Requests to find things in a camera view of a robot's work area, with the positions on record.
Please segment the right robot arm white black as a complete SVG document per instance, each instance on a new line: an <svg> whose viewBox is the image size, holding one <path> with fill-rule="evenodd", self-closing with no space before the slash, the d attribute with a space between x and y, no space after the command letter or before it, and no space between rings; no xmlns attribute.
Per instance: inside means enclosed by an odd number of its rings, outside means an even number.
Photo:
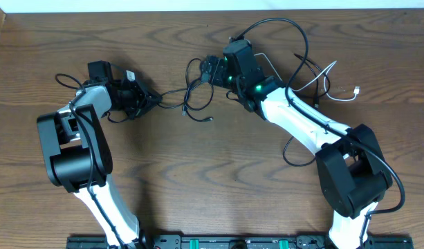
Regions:
<svg viewBox="0 0 424 249"><path fill-rule="evenodd" d="M333 208L329 239L336 248L359 248L378 202L393 185L374 132L332 120L298 98L276 75L266 76L249 41L234 41L222 57L208 55L201 79L228 89L236 101L302 143L315 157L321 191Z"/></svg>

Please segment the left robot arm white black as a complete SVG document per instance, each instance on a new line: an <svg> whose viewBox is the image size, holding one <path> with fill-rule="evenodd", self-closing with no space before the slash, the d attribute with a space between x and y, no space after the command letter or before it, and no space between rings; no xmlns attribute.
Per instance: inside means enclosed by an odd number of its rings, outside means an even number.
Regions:
<svg viewBox="0 0 424 249"><path fill-rule="evenodd" d="M100 119L122 111L135 120L161 103L162 96L132 71L113 76L114 64L88 64L89 79L75 87L65 107L37 118L46 173L52 184L74 194L91 211L104 233L106 248L153 248L113 177L113 159Z"/></svg>

